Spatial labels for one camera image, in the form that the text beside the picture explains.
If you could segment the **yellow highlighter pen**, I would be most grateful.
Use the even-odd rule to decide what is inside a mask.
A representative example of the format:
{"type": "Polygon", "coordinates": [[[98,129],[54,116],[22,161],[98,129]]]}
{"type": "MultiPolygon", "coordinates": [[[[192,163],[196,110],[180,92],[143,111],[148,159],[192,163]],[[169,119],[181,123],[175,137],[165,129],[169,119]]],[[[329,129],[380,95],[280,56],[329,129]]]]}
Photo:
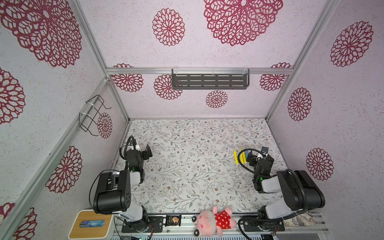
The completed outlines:
{"type": "Polygon", "coordinates": [[[238,165],[239,164],[239,160],[238,160],[238,154],[237,154],[236,151],[234,151],[234,157],[235,157],[235,163],[236,163],[236,165],[238,165]]]}
{"type": "Polygon", "coordinates": [[[245,152],[242,152],[240,154],[240,160],[241,160],[241,163],[244,164],[245,163],[245,152]]]}

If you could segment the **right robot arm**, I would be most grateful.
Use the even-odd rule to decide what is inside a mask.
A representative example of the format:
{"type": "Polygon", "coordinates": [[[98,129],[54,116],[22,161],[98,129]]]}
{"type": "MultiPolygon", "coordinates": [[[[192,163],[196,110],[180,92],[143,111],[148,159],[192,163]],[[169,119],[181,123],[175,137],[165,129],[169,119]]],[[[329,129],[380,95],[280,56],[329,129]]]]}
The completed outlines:
{"type": "Polygon", "coordinates": [[[258,210],[258,219],[263,222],[282,221],[321,209],[325,206],[324,194],[306,171],[286,169],[271,175],[274,159],[269,155],[269,149],[244,149],[238,157],[245,158],[253,169],[240,165],[253,174],[255,190],[260,194],[281,193],[278,201],[263,206],[258,210]]]}

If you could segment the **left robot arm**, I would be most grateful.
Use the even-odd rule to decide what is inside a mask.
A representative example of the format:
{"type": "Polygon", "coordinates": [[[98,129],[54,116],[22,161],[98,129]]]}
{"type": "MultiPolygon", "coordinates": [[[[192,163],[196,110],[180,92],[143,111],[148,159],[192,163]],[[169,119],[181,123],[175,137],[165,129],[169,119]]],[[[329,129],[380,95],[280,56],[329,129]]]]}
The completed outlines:
{"type": "Polygon", "coordinates": [[[95,196],[89,199],[97,214],[116,215],[126,224],[148,225],[146,209],[132,199],[131,187],[145,180],[144,162],[153,156],[149,145],[141,150],[134,136],[129,136],[119,154],[125,161],[123,170],[103,170],[94,180],[95,196]]]}

